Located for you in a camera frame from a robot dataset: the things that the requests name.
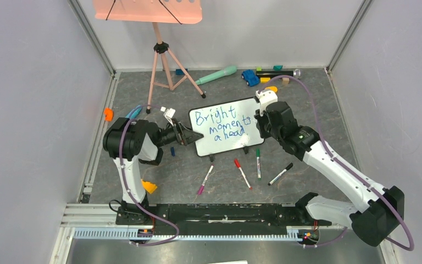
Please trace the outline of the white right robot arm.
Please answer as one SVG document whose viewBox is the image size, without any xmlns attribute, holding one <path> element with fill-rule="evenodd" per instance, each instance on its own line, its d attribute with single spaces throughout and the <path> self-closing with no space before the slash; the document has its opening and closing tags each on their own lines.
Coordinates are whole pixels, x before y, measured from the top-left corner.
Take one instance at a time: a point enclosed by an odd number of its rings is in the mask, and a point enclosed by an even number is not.
<svg viewBox="0 0 422 264">
<path fill-rule="evenodd" d="M 309 126 L 298 125 L 286 102 L 261 103 L 257 128 L 264 139 L 275 139 L 282 149 L 320 172 L 349 199 L 342 202 L 310 192 L 296 203 L 302 224 L 323 220 L 351 228 L 370 246 L 390 239 L 404 223 L 404 192 L 384 187 L 348 163 Z"/>
</svg>

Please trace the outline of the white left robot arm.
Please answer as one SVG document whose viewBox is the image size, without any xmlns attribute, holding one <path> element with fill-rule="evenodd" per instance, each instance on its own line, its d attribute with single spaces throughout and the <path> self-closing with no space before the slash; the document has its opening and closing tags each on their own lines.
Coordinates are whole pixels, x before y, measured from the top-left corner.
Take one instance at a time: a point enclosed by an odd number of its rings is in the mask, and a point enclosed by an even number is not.
<svg viewBox="0 0 422 264">
<path fill-rule="evenodd" d="M 120 213 L 129 213 L 137 224 L 146 223 L 151 210 L 147 206 L 140 164 L 157 166 L 163 158 L 163 146 L 173 142 L 187 146 L 202 138 L 202 133 L 184 126 L 175 118 L 165 128 L 144 119 L 118 118 L 103 137 L 103 149 L 113 159 L 121 180 Z"/>
</svg>

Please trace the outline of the black framed whiteboard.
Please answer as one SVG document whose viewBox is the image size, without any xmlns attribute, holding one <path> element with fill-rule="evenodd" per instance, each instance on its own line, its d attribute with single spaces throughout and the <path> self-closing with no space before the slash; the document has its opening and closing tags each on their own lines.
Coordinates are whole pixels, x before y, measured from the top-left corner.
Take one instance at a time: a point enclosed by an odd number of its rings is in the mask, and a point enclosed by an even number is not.
<svg viewBox="0 0 422 264">
<path fill-rule="evenodd" d="M 259 103 L 253 97 L 189 110 L 191 129 L 203 135 L 195 142 L 197 156 L 262 144 L 254 117 L 257 110 Z"/>
</svg>

